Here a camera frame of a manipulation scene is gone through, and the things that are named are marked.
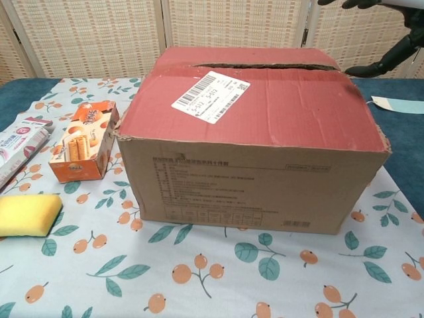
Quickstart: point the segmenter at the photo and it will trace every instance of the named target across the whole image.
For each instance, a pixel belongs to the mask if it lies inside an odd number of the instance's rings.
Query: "cardboard side panel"
[[[120,140],[144,219],[337,233],[387,154]]]

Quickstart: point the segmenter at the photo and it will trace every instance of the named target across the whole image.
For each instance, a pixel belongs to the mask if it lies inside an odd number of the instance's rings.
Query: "woven panel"
[[[169,0],[175,46],[294,47],[301,2]]]
[[[47,77],[145,75],[160,54],[155,0],[13,0]]]
[[[19,43],[1,4],[0,10],[0,85],[3,85],[17,78],[31,77],[33,74],[26,70],[18,54]]]
[[[342,70],[355,65],[377,62],[409,29],[403,25],[403,15],[383,6],[371,9],[344,10],[336,1],[322,7],[313,36],[312,46],[331,55]],[[382,76],[400,77],[403,67]]]

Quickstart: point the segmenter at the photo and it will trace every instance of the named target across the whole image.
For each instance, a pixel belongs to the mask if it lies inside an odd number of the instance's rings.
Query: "torn cardboard flap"
[[[329,65],[320,65],[320,64],[228,64],[228,63],[206,63],[194,65],[194,67],[206,67],[206,68],[256,68],[256,69],[275,69],[275,70],[286,70],[289,68],[297,68],[300,70],[321,70],[321,71],[335,71],[338,68]]]

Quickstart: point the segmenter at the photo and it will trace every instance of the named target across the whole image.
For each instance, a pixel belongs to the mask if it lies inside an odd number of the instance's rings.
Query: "red box top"
[[[211,70],[250,83],[214,125],[171,107]],[[304,48],[169,48],[133,99],[119,135],[387,151],[356,86],[332,58]]]

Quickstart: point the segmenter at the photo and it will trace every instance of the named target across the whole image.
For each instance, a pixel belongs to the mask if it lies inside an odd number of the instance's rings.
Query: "white tag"
[[[172,103],[172,107],[215,124],[249,86],[246,81],[210,71]]]

